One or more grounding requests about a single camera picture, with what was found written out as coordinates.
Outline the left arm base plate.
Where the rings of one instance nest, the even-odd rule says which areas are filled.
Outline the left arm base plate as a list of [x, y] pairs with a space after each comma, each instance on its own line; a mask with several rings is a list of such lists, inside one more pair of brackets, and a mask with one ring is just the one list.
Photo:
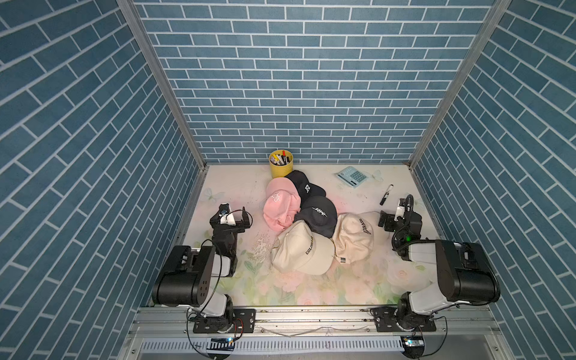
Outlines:
[[193, 324], [192, 332], [194, 334], [250, 334], [254, 332], [256, 314], [255, 308], [234, 307], [232, 310], [226, 310], [222, 316], [198, 318], [192, 316], [190, 318]]

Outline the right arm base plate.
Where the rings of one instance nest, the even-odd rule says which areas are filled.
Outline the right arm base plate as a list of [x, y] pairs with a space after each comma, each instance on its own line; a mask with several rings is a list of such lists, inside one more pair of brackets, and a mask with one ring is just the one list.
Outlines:
[[393, 306], [375, 307], [369, 310], [378, 332], [435, 332], [437, 327], [432, 316], [411, 310], [398, 310]]

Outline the beige Colorado cap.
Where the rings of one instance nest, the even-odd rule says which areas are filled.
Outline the beige Colorado cap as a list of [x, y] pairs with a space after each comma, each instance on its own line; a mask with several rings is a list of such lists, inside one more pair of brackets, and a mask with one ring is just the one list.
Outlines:
[[304, 220], [297, 220], [278, 237], [271, 249], [271, 264], [283, 273], [323, 275], [332, 265], [335, 245], [315, 233]]
[[379, 214], [375, 211], [344, 213], [337, 217], [331, 239], [335, 246], [334, 257], [340, 264], [350, 265], [370, 256], [378, 220]]

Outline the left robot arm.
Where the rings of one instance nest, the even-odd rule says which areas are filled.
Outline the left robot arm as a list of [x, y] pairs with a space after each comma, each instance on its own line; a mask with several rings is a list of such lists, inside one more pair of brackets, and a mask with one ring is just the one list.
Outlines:
[[245, 208], [232, 210], [228, 203], [219, 205], [210, 218], [212, 236], [200, 248], [175, 246], [160, 270], [152, 288], [156, 305], [184, 307], [196, 333], [231, 330], [236, 324], [233, 301], [216, 292], [222, 278], [231, 278], [238, 264], [238, 234], [252, 225]]

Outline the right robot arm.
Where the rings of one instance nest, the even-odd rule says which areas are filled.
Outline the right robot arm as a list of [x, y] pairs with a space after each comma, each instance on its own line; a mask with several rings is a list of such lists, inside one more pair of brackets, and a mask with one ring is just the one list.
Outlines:
[[392, 250], [403, 261], [436, 269], [436, 280], [426, 288], [405, 292], [396, 306], [370, 311], [379, 332], [432, 332], [440, 311], [499, 300], [500, 285], [484, 248], [478, 243], [422, 238], [422, 216], [414, 212], [412, 195], [400, 199], [396, 213], [382, 211], [378, 226], [392, 234]]

